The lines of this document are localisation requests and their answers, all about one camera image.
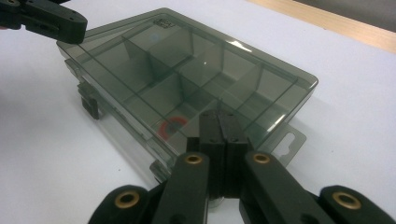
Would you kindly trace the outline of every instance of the black bracket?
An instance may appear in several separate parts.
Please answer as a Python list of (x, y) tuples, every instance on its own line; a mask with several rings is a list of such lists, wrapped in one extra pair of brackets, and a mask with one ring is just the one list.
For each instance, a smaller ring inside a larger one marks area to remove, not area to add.
[(275, 157), (252, 150), (233, 114), (210, 110), (167, 182), (151, 191), (114, 190), (90, 224), (205, 224), (209, 196), (239, 198), (248, 224), (396, 223), (352, 189), (332, 186), (313, 196)]
[(87, 20), (59, 4), (64, 0), (0, 0), (0, 26), (21, 29), (69, 44), (84, 40)]
[(82, 106), (93, 119), (99, 119), (99, 107), (98, 102), (92, 95), (95, 93), (95, 89), (87, 82), (78, 84), (78, 92), (81, 95)]

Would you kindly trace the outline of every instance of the tinted plastic organizer box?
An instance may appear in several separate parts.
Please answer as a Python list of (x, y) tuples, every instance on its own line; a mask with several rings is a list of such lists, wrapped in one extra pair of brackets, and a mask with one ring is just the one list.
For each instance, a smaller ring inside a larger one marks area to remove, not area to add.
[(208, 109), (236, 115), (257, 150), (273, 150), (288, 132), (290, 149), (304, 142), (287, 123), (318, 84), (314, 76), (170, 9), (58, 46), (81, 82), (84, 106), (95, 117), (97, 102), (113, 115), (157, 159), (156, 175), (171, 171)]

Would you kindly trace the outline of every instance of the brass insert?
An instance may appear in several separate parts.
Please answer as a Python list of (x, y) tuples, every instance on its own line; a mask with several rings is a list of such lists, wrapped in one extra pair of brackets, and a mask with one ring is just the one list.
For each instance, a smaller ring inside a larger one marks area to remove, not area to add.
[(348, 193), (338, 191), (333, 193), (332, 197), (337, 203), (345, 208), (353, 210), (361, 209), (361, 202), (356, 197)]
[(185, 161), (186, 161), (186, 163), (189, 163), (189, 164), (198, 164), (198, 163), (201, 163), (202, 158), (197, 155), (191, 155), (189, 157), (186, 157)]
[(258, 162), (258, 163), (265, 164), (265, 163), (268, 163), (270, 161), (270, 158), (267, 155), (265, 155), (265, 154), (258, 153), (258, 154), (255, 154), (253, 156), (253, 160)]
[(135, 190), (125, 190), (114, 201), (118, 208), (130, 208), (139, 202), (139, 194)]

